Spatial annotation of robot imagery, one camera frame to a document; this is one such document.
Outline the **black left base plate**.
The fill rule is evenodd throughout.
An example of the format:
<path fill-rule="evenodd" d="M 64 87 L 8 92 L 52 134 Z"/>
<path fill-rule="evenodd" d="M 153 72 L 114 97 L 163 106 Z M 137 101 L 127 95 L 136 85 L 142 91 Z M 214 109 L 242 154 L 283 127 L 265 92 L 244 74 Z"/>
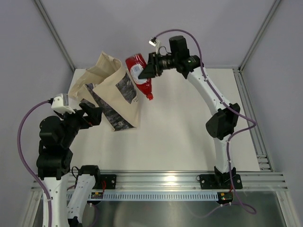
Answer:
<path fill-rule="evenodd" d="M 115 190 L 116 189 L 116 178 L 115 174 L 100 174 L 95 176 L 95 185 L 92 189 L 98 190 Z"/>

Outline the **right aluminium frame post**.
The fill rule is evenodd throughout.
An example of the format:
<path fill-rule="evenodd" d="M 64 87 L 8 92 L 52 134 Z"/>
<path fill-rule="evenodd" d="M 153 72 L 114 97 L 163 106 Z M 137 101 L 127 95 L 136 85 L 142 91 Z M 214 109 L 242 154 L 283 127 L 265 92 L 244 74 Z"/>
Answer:
<path fill-rule="evenodd" d="M 264 36 L 264 34 L 266 33 L 271 21 L 273 20 L 275 14 L 277 13 L 281 3 L 283 1 L 282 0 L 274 0 L 273 4 L 271 5 L 268 13 L 266 14 L 260 28 L 258 29 L 253 42 L 251 43 L 248 51 L 246 52 L 243 60 L 241 61 L 238 70 L 239 72 L 243 72 L 243 70 L 245 69 L 247 63 L 249 62 L 249 60 L 252 58 L 252 55 L 254 54 L 259 42 L 261 41 L 262 37 Z"/>

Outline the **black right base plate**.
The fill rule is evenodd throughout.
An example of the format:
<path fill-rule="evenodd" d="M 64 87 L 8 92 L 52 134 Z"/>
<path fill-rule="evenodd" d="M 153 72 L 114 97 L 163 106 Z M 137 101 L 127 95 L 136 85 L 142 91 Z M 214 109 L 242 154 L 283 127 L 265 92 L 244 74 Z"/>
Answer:
<path fill-rule="evenodd" d="M 198 176 L 201 189 L 231 189 L 232 183 L 229 173 L 223 176 L 216 174 L 205 174 Z M 232 176 L 232 182 L 235 189 L 242 189 L 242 180 L 239 174 Z"/>

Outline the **aluminium frame post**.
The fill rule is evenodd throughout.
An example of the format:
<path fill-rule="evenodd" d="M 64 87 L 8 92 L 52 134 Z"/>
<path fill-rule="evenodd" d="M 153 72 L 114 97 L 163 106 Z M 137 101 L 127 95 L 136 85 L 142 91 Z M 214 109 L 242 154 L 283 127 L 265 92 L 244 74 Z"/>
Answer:
<path fill-rule="evenodd" d="M 48 31 L 50 32 L 53 40 L 55 41 L 57 47 L 59 48 L 64 60 L 66 61 L 66 63 L 68 64 L 69 68 L 71 69 L 72 72 L 75 71 L 76 67 L 70 57 L 70 55 L 68 54 L 44 4 L 42 0 L 33 0 L 32 1 L 33 4 L 35 5 L 39 15 L 41 16 L 42 20 L 44 21 Z"/>
<path fill-rule="evenodd" d="M 258 29 L 253 42 L 251 43 L 248 51 L 246 52 L 243 60 L 241 61 L 238 70 L 239 72 L 243 72 L 243 70 L 245 69 L 247 63 L 249 62 L 249 60 L 252 58 L 252 55 L 254 54 L 259 42 L 261 41 L 262 37 L 264 36 L 264 34 L 266 33 L 271 21 L 273 20 L 275 14 L 277 13 L 281 3 L 283 1 L 282 0 L 274 0 L 273 4 L 271 5 L 268 13 L 266 14 L 260 28 Z"/>

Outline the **right side aluminium rail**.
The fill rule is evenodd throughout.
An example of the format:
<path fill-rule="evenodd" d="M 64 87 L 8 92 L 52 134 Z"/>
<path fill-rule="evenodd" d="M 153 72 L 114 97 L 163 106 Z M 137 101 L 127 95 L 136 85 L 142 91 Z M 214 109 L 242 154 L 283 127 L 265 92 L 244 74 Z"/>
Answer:
<path fill-rule="evenodd" d="M 234 68 L 232 71 L 240 95 L 243 111 L 248 118 L 257 121 L 243 75 L 238 68 Z M 261 172 L 274 172 L 274 166 L 267 151 L 259 126 L 255 126 L 250 129 L 250 137 L 252 139 Z"/>

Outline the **left aluminium frame post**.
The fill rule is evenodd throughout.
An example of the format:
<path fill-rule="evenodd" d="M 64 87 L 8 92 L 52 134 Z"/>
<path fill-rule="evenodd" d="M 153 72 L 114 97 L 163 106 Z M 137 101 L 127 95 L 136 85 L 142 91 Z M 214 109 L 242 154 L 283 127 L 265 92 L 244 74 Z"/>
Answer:
<path fill-rule="evenodd" d="M 64 60 L 66 61 L 66 63 L 68 64 L 69 68 L 71 69 L 72 72 L 75 71 L 76 67 L 70 57 L 70 55 L 68 54 L 44 4 L 42 0 L 33 0 L 32 1 L 33 4 L 35 5 L 39 15 L 41 16 L 42 20 L 44 21 L 48 31 L 50 32 L 53 40 L 55 41 L 57 47 L 59 48 Z"/>

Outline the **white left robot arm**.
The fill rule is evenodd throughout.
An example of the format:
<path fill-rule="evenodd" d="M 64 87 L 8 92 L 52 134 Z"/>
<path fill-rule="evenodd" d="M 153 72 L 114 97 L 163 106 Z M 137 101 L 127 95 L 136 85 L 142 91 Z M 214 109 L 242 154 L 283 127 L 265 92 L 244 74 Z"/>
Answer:
<path fill-rule="evenodd" d="M 40 123 L 39 156 L 36 162 L 38 177 L 44 185 L 45 207 L 43 223 L 53 227 L 81 227 L 88 196 L 92 189 L 103 187 L 100 169 L 84 165 L 78 173 L 77 183 L 70 201 L 67 188 L 73 153 L 70 146 L 79 130 L 100 125 L 103 109 L 81 103 L 73 113 L 57 113 Z"/>

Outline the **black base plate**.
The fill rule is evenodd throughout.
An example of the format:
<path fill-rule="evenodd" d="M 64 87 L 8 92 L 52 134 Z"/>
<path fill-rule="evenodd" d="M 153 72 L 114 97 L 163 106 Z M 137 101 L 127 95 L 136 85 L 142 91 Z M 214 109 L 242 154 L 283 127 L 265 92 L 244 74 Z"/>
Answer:
<path fill-rule="evenodd" d="M 229 173 L 223 176 L 216 174 L 205 174 L 198 176 L 201 189 L 231 189 L 232 183 Z M 235 189 L 242 189 L 242 180 L 239 174 L 232 176 L 232 182 Z"/>
<path fill-rule="evenodd" d="M 98 190 L 115 190 L 116 189 L 116 178 L 115 174 L 100 174 L 95 176 L 95 185 L 92 189 Z"/>

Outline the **beige canvas tote bag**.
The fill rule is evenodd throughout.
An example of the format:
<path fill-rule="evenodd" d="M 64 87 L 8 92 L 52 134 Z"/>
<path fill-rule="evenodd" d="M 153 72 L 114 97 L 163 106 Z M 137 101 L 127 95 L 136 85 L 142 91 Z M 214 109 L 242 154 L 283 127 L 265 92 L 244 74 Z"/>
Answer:
<path fill-rule="evenodd" d="M 95 66 L 86 69 L 70 88 L 69 97 L 103 109 L 114 131 L 140 124 L 137 90 L 122 62 L 102 52 Z"/>

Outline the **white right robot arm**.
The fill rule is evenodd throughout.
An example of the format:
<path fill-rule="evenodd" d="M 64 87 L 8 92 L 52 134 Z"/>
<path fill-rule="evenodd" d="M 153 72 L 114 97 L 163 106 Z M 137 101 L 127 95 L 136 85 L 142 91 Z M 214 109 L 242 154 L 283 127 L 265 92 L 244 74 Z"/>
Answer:
<path fill-rule="evenodd" d="M 140 73 L 140 79 L 161 76 L 164 70 L 176 69 L 189 81 L 206 102 L 212 117 L 206 122 L 208 134 L 214 139 L 216 163 L 214 173 L 199 177 L 202 189 L 232 189 L 239 175 L 227 152 L 228 138 L 234 133 L 240 113 L 237 103 L 231 104 L 216 91 L 212 80 L 206 74 L 200 58 L 191 55 L 184 36 L 169 39 L 170 52 L 160 54 L 160 42 L 154 37 L 149 43 L 155 51 L 149 54 L 147 66 Z"/>

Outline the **aluminium mounting rail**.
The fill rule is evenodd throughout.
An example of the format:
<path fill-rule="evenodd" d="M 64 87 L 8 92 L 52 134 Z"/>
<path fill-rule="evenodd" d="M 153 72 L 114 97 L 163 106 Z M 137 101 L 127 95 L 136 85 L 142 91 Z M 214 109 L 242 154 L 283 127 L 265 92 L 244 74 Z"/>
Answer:
<path fill-rule="evenodd" d="M 197 171 L 101 171 L 101 174 L 116 175 L 116 190 L 121 191 L 195 191 L 200 190 Z M 238 172 L 243 190 L 285 191 L 287 183 L 279 172 Z"/>

